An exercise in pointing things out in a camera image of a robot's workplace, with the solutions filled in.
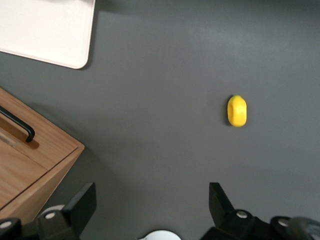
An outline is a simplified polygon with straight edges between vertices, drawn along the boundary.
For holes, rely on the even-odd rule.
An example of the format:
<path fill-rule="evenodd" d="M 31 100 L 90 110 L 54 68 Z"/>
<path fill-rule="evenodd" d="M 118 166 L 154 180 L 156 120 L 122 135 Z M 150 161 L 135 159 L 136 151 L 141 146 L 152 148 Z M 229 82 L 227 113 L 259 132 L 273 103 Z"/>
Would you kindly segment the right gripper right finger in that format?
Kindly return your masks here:
<path fill-rule="evenodd" d="M 274 216 L 269 222 L 244 209 L 236 209 L 218 182 L 209 184 L 208 207 L 214 226 L 202 240 L 299 240 L 290 229 L 291 218 Z"/>

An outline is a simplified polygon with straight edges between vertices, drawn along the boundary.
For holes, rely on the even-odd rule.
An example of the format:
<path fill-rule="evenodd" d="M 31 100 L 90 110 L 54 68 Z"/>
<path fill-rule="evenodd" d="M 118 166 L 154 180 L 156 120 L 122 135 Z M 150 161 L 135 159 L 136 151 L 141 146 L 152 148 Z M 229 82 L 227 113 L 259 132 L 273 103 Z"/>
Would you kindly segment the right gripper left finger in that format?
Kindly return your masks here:
<path fill-rule="evenodd" d="M 79 240 L 97 209 L 96 184 L 86 183 L 66 205 L 50 207 L 33 221 L 0 220 L 2 240 Z"/>

